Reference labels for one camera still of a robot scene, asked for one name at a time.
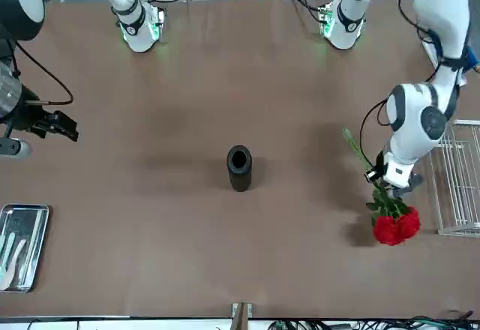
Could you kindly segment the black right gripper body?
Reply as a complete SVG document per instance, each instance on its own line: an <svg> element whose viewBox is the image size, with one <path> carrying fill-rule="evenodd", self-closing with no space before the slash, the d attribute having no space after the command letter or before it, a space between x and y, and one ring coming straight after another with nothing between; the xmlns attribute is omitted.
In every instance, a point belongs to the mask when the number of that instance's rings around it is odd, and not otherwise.
<svg viewBox="0 0 480 330"><path fill-rule="evenodd" d="M13 122L13 128L18 131L29 131L32 125L42 118L44 110L40 105L28 105L27 101L39 101L40 98L25 85L22 85L21 95L17 105L3 116L3 123Z"/></svg>

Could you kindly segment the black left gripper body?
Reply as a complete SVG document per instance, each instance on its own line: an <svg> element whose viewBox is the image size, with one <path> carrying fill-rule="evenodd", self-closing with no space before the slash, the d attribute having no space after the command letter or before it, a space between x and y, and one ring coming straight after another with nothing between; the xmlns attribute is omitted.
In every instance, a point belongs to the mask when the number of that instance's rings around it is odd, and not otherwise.
<svg viewBox="0 0 480 330"><path fill-rule="evenodd" d="M413 174L409 178L409 185L404 188L392 186L388 189L389 198L401 198L405 194L413 192L419 185L424 182L424 177L421 174Z"/></svg>

